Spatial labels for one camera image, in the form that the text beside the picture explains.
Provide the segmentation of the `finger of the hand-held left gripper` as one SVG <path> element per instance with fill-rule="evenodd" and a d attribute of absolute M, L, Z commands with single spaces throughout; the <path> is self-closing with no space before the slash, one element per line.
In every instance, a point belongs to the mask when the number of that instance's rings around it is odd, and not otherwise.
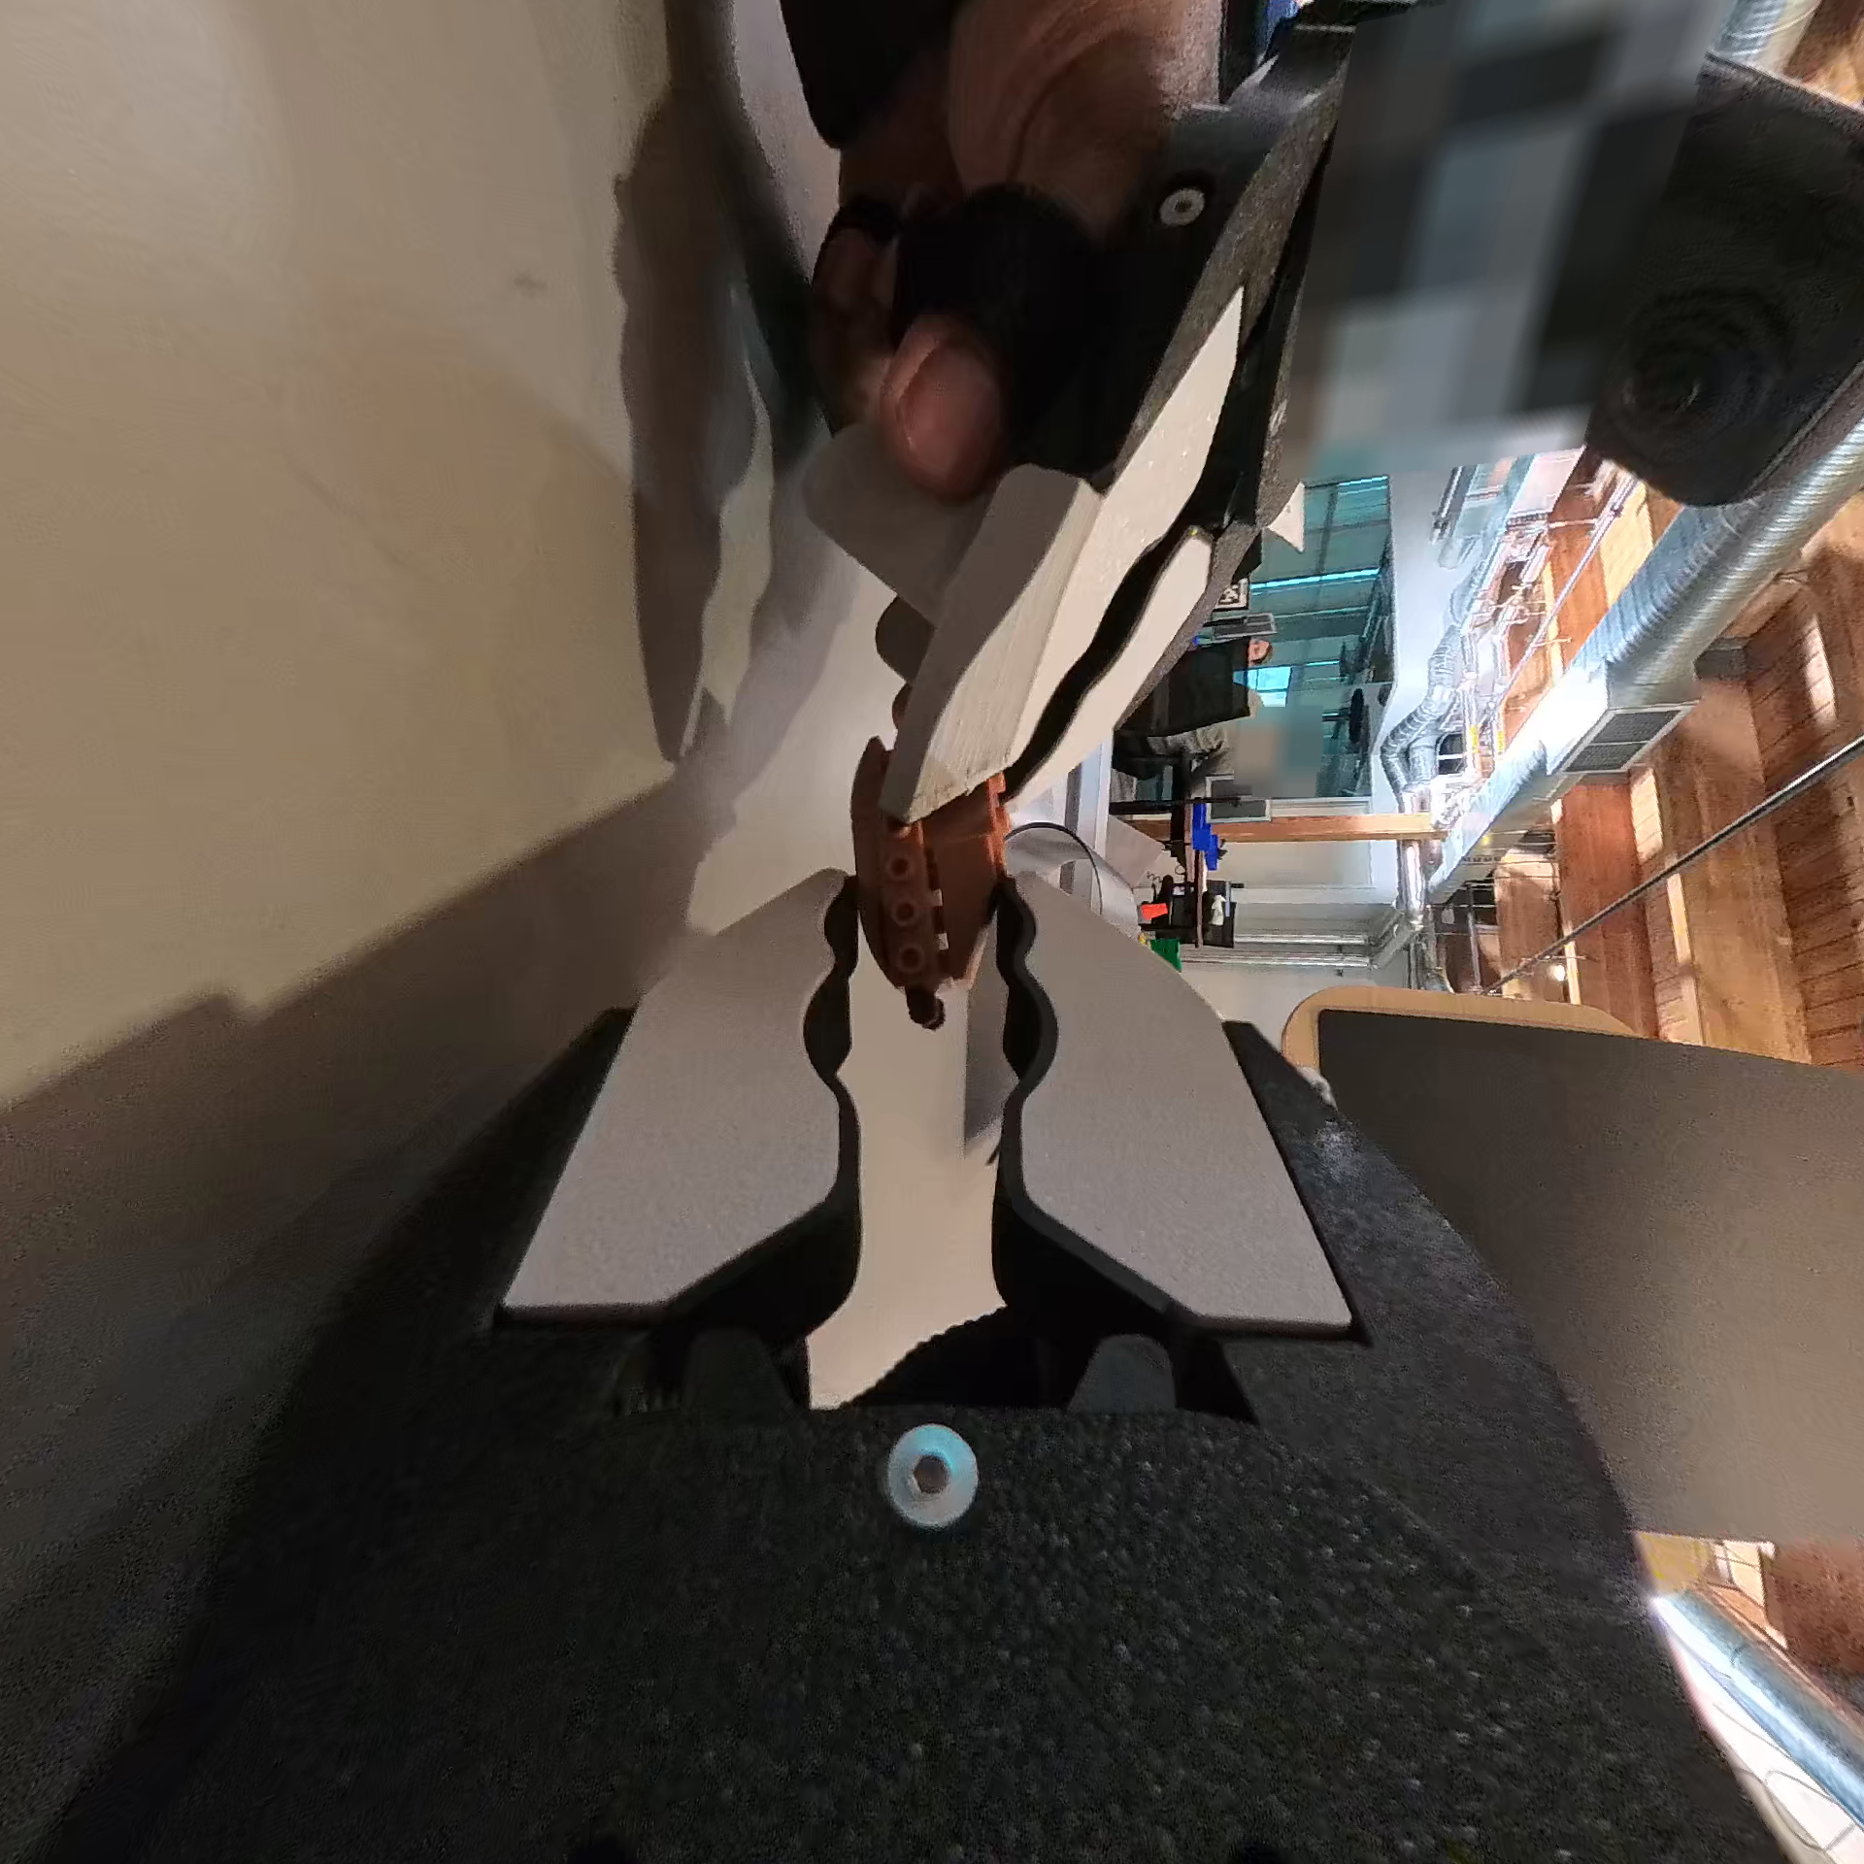
<path fill-rule="evenodd" d="M 1151 432 L 1100 492 L 1106 514 L 1054 635 L 1058 685 L 1015 757 L 1035 757 L 1018 788 L 1054 781 L 1110 740 L 1209 587 L 1215 535 L 1187 528 L 1184 514 L 1212 457 L 1240 341 L 1243 292 L 1234 292 Z"/>
<path fill-rule="evenodd" d="M 1001 777 L 1058 685 L 1054 635 L 1106 495 L 1021 462 L 964 505 L 920 492 L 876 432 L 841 432 L 804 471 L 811 522 L 929 624 L 882 784 L 920 820 Z"/>

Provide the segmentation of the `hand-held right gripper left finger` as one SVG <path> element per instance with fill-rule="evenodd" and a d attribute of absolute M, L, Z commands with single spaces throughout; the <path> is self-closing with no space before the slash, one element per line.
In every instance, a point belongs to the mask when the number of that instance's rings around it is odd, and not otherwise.
<path fill-rule="evenodd" d="M 810 875 L 644 993 L 504 1315 L 798 1342 L 848 1302 L 857 946 L 852 877 Z"/>

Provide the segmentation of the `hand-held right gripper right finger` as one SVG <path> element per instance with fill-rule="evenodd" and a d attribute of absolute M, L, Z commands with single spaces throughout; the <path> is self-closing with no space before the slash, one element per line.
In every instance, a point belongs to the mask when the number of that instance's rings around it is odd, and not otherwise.
<path fill-rule="evenodd" d="M 1001 895 L 1015 1087 L 992 1272 L 1038 1306 L 1091 1298 L 1209 1337 L 1353 1330 L 1316 1220 L 1216 1013 L 1043 877 Z"/>

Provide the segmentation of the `brick instruction booklet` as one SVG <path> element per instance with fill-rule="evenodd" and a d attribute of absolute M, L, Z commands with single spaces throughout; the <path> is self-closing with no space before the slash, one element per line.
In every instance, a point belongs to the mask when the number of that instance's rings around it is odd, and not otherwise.
<path fill-rule="evenodd" d="M 1006 839 L 1010 877 L 1039 877 L 1043 886 L 1091 908 L 1113 930 L 1144 939 L 1151 903 L 1147 875 L 1136 888 L 1113 863 L 1058 820 L 1018 820 Z"/>

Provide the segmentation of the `brown brick assembly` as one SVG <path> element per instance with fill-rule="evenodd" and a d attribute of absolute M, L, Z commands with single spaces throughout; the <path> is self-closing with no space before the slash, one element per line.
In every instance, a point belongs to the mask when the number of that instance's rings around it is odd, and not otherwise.
<path fill-rule="evenodd" d="M 946 986 L 978 980 L 983 939 L 1008 871 L 1006 777 L 980 784 L 923 820 L 886 815 L 891 750 L 870 740 L 850 795 L 857 912 L 882 977 L 912 1023 L 946 1023 Z"/>

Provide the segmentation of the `grey desk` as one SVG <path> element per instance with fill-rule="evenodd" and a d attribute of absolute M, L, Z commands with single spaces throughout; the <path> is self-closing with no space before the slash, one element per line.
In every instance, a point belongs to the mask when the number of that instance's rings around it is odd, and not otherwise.
<path fill-rule="evenodd" d="M 3 5 L 3 1860 L 407 1206 L 848 865 L 776 5 Z"/>

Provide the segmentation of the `person's left hand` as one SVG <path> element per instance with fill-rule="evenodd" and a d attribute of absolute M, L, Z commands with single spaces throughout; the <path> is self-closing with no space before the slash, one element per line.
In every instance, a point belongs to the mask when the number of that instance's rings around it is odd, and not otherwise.
<path fill-rule="evenodd" d="M 1106 305 L 1113 235 L 1181 115 L 1221 95 L 1227 5 L 791 5 L 804 79 L 835 27 L 903 36 L 831 91 L 841 203 L 811 269 L 831 428 L 980 495 Z"/>

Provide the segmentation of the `silver ventilation duct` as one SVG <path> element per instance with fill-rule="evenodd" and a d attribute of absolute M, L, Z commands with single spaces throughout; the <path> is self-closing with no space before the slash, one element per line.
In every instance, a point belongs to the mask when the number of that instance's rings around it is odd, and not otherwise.
<path fill-rule="evenodd" d="M 1653 1596 L 1649 1610 L 1787 1860 L 1861 1860 L 1861 1715 L 1718 1596 Z"/>
<path fill-rule="evenodd" d="M 1426 899 L 1450 901 L 1581 781 L 1630 773 L 1697 707 L 1697 663 L 1858 492 L 1853 424 L 1775 492 L 1685 508 L 1443 834 Z"/>

